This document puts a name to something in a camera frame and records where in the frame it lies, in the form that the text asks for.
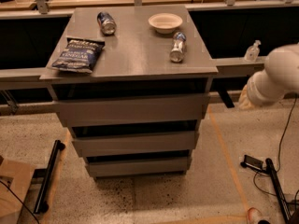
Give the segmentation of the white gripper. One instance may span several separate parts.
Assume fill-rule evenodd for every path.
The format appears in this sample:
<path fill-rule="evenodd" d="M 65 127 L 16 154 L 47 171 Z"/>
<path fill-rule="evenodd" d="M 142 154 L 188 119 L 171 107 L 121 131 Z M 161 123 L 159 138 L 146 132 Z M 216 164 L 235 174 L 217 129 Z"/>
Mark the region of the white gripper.
<path fill-rule="evenodd" d="M 252 104 L 258 106 L 272 105 L 284 97 L 285 91 L 267 75 L 265 71 L 256 72 L 249 78 L 238 100 L 242 110 L 251 109 Z"/>

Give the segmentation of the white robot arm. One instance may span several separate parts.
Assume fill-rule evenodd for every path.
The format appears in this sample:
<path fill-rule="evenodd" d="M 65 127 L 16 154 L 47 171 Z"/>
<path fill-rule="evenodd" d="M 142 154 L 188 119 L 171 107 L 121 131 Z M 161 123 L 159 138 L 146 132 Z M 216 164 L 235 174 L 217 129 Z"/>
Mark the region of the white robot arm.
<path fill-rule="evenodd" d="M 264 69 L 254 73 L 244 86 L 240 109 L 270 106 L 286 94 L 299 93 L 299 45 L 273 49 L 264 60 Z"/>

